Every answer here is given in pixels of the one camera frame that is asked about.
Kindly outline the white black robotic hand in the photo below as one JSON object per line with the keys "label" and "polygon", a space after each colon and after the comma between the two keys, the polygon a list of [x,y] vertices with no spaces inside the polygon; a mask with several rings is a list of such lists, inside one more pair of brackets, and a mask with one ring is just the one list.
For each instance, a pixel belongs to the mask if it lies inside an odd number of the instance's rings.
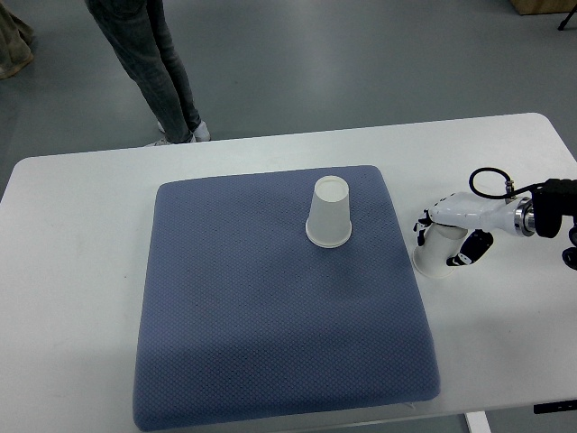
{"label": "white black robotic hand", "polygon": [[478,262],[493,245],[495,230],[522,237],[536,233],[530,198],[489,199],[467,192],[442,198],[416,221],[417,246],[424,244],[424,234],[433,223],[468,231],[459,252],[446,261],[453,269]]}

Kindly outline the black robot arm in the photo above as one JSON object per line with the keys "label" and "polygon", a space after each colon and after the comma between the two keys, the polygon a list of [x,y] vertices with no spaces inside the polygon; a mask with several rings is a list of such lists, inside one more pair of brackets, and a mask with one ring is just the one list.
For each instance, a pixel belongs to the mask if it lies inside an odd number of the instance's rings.
{"label": "black robot arm", "polygon": [[576,180],[549,179],[531,191],[536,233],[545,238],[558,235],[563,217],[572,217],[572,247],[562,253],[563,262],[576,270]]}

